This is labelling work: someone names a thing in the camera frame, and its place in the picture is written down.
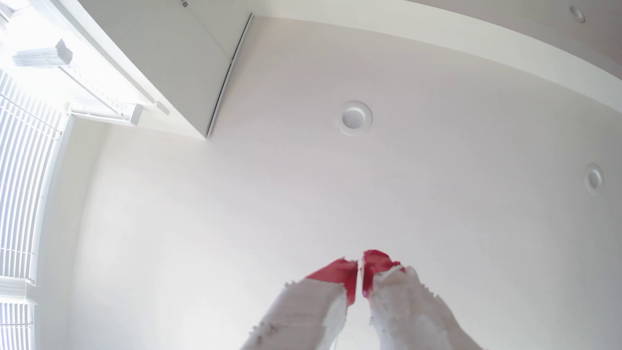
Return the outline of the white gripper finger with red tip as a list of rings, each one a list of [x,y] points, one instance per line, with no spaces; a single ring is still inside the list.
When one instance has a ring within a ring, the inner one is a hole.
[[[287,283],[242,349],[330,349],[354,304],[356,260],[337,259]]]
[[[362,276],[381,349],[481,349],[413,267],[369,250],[363,253]]]

